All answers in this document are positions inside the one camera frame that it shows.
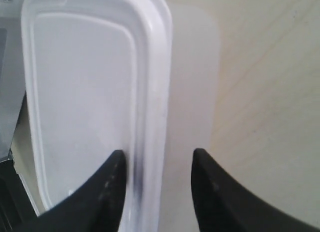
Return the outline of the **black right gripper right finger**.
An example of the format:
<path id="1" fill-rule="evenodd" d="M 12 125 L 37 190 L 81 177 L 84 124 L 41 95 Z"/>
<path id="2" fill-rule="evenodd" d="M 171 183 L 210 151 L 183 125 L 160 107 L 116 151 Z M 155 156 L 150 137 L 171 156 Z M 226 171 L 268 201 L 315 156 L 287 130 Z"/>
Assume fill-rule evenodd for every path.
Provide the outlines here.
<path id="1" fill-rule="evenodd" d="M 247 190 L 203 148 L 193 152 L 191 190 L 200 231 L 319 231 Z"/>

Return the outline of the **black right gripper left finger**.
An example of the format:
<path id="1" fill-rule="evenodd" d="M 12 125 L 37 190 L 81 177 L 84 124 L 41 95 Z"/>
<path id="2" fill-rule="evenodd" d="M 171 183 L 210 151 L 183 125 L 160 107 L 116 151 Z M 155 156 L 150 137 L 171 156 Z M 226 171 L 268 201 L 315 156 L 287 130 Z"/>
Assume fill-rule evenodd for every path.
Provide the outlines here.
<path id="1" fill-rule="evenodd" d="M 118 231 L 127 185 L 127 161 L 114 151 L 72 195 L 16 231 Z"/>

